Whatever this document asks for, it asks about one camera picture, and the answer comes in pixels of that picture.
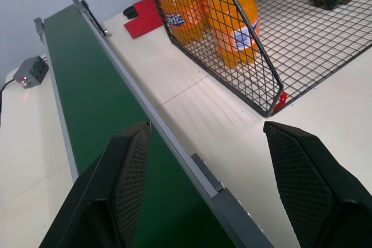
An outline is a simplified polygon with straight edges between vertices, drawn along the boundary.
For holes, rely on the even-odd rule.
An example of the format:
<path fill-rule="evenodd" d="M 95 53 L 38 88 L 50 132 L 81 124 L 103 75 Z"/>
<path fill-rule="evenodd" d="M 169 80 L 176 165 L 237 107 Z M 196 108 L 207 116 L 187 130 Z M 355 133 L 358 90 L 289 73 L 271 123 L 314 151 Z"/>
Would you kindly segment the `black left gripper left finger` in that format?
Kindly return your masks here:
<path fill-rule="evenodd" d="M 113 136 L 77 178 L 41 247 L 132 247 L 145 190 L 151 124 Z"/>

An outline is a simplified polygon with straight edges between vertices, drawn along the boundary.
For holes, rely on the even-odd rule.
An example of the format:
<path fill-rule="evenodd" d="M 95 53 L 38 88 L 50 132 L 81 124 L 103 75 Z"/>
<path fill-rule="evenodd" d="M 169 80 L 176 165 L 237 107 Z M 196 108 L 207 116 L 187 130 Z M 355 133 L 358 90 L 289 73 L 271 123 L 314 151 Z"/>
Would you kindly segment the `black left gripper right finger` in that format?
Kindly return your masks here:
<path fill-rule="evenodd" d="M 267 121 L 277 189 L 300 247 L 371 247 L 371 194 L 315 135 Z"/>

